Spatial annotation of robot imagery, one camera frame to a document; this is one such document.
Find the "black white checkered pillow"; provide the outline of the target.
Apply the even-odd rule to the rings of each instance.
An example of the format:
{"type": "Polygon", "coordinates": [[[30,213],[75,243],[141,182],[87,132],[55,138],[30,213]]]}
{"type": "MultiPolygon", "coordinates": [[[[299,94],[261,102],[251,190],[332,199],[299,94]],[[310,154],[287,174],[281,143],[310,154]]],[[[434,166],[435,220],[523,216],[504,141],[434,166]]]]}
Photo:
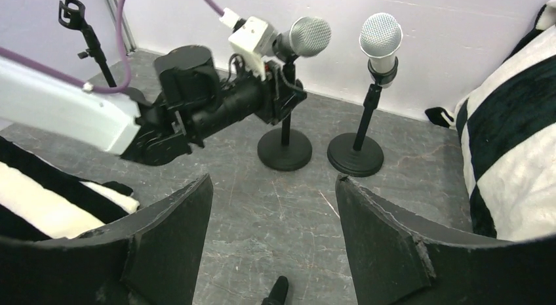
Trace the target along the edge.
{"type": "Polygon", "coordinates": [[[474,233],[507,241],[555,234],[555,1],[453,111],[426,110],[458,133],[474,233]]]}

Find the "silver grey microphone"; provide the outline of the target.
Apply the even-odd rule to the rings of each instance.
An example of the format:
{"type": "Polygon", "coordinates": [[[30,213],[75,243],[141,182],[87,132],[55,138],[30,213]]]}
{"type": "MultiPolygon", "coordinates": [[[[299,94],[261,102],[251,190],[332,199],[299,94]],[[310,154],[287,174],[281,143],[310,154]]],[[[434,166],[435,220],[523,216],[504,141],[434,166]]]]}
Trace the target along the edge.
{"type": "Polygon", "coordinates": [[[284,62],[294,62],[299,57],[311,58],[328,47],[331,37],[332,31],[326,20],[305,16],[277,36],[272,51],[284,62]]]}

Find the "white microphone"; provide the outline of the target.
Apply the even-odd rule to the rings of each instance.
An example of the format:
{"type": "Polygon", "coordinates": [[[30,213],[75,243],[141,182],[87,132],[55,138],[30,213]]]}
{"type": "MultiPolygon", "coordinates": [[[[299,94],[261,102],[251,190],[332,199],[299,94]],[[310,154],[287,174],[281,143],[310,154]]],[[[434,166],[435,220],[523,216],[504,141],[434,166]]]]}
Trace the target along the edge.
{"type": "Polygon", "coordinates": [[[395,53],[401,46],[403,31],[394,16],[385,12],[371,15],[363,24],[359,46],[368,57],[367,68],[374,82],[388,88],[397,75],[395,53]]]}

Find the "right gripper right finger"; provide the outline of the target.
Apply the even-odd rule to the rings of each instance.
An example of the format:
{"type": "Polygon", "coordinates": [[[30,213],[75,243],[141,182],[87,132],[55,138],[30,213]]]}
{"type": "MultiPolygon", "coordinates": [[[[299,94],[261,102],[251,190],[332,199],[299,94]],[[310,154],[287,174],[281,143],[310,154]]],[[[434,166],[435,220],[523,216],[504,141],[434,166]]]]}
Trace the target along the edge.
{"type": "Polygon", "coordinates": [[[359,304],[554,304],[555,237],[503,241],[408,211],[349,176],[336,200],[359,304]]]}

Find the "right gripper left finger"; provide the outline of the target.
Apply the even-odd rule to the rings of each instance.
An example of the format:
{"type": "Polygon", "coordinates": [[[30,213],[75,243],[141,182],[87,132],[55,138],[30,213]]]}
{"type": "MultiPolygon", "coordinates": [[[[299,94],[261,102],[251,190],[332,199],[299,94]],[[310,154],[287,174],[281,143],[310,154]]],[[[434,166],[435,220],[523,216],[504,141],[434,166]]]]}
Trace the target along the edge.
{"type": "Polygon", "coordinates": [[[209,174],[75,239],[1,238],[2,304],[191,304],[213,198],[209,174]]]}

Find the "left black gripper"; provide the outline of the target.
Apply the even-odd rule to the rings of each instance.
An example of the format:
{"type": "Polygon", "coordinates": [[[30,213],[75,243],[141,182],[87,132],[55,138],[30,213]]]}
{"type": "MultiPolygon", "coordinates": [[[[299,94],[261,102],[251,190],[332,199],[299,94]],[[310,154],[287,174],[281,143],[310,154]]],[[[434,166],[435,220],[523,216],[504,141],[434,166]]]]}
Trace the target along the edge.
{"type": "Polygon", "coordinates": [[[290,115],[304,101],[308,93],[297,79],[294,62],[280,64],[274,60],[266,62],[267,79],[263,82],[262,106],[255,115],[264,123],[276,125],[290,115]]]}

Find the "black microphone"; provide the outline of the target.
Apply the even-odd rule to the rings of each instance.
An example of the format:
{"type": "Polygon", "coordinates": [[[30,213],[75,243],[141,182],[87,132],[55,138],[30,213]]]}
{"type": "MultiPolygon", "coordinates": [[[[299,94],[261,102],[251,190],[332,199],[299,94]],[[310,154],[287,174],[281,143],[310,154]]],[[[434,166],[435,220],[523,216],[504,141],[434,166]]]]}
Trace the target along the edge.
{"type": "Polygon", "coordinates": [[[289,290],[287,277],[281,275],[274,283],[269,295],[262,300],[261,305],[285,305],[289,290]]]}

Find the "black mic stand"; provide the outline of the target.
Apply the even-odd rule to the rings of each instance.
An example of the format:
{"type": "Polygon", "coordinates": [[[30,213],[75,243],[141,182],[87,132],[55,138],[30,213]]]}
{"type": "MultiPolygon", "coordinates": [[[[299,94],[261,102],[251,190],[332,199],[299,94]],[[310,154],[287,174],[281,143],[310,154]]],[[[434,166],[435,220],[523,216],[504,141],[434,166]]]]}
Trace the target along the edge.
{"type": "Polygon", "coordinates": [[[100,41],[91,25],[85,20],[85,5],[79,0],[63,0],[58,4],[58,22],[61,26],[80,31],[87,48],[77,54],[79,59],[91,57],[98,64],[109,87],[116,87],[115,79],[107,64],[100,41]]]}
{"type": "Polygon", "coordinates": [[[399,61],[394,58],[393,67],[380,73],[371,62],[367,68],[374,82],[369,85],[363,101],[363,114],[357,132],[347,132],[333,138],[327,148],[330,164],[339,172],[354,177],[369,177],[376,174],[384,163],[384,153],[374,139],[367,136],[372,114],[378,107],[381,93],[397,75],[399,61]]]}
{"type": "Polygon", "coordinates": [[[296,171],[306,166],[312,157],[309,138],[291,128],[291,113],[282,120],[280,129],[267,132],[257,145],[260,161],[276,171],[296,171]]]}

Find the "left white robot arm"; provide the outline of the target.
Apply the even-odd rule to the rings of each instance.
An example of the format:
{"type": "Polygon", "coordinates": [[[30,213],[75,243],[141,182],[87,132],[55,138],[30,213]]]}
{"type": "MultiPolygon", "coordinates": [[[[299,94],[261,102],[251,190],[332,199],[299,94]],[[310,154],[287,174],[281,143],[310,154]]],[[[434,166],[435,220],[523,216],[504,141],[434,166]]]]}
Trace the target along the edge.
{"type": "Polygon", "coordinates": [[[306,99],[300,82],[280,65],[264,62],[262,75],[242,68],[221,80],[210,49],[179,47],[155,59],[161,93],[101,94],[90,84],[68,83],[10,51],[1,56],[1,118],[89,144],[121,159],[166,165],[205,139],[256,115],[275,125],[306,99]]]}

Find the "black white striped cloth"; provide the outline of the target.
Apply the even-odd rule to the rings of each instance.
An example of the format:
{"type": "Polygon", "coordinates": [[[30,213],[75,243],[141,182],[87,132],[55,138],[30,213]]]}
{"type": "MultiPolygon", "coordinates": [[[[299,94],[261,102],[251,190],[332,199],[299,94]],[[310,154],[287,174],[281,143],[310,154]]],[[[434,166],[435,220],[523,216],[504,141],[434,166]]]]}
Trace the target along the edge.
{"type": "Polygon", "coordinates": [[[73,239],[140,207],[132,188],[66,173],[1,139],[1,235],[23,241],[73,239]]]}

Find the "black mic stand back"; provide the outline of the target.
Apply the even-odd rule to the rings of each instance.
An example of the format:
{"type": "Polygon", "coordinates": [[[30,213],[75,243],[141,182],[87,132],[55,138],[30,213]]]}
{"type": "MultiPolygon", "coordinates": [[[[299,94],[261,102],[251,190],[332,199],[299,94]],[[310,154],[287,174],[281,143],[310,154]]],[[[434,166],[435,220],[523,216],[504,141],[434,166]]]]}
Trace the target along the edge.
{"type": "Polygon", "coordinates": [[[63,0],[58,4],[58,22],[61,26],[80,31],[87,48],[77,54],[79,59],[91,57],[98,64],[109,87],[116,87],[115,79],[107,64],[100,41],[91,25],[85,20],[85,5],[79,0],[63,0]]]}

